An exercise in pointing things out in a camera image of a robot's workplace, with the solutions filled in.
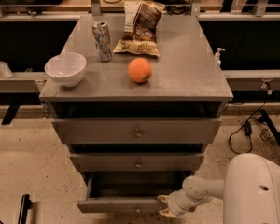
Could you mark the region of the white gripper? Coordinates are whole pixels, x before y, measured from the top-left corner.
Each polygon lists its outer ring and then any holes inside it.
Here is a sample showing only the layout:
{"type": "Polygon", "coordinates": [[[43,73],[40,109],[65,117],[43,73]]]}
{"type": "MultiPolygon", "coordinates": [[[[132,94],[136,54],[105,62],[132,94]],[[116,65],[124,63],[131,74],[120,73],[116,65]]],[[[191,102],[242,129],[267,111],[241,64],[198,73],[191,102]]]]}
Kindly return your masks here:
{"type": "Polygon", "coordinates": [[[159,195],[157,199],[168,205],[168,208],[159,211],[159,214],[164,217],[177,218],[177,216],[184,215],[195,208],[194,200],[187,196],[182,189],[172,192],[169,196],[159,195]]]}

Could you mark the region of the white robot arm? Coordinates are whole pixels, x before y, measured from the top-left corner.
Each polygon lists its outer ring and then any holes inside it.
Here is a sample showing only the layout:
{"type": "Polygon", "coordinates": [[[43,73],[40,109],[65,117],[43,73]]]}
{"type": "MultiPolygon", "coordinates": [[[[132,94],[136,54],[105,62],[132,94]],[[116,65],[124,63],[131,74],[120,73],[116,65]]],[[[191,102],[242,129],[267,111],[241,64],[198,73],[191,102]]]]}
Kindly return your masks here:
{"type": "Polygon", "coordinates": [[[255,154],[234,157],[226,176],[184,179],[182,189],[158,197],[161,214],[179,217],[212,198],[223,201],[224,224],[280,224],[280,166],[255,154]]]}

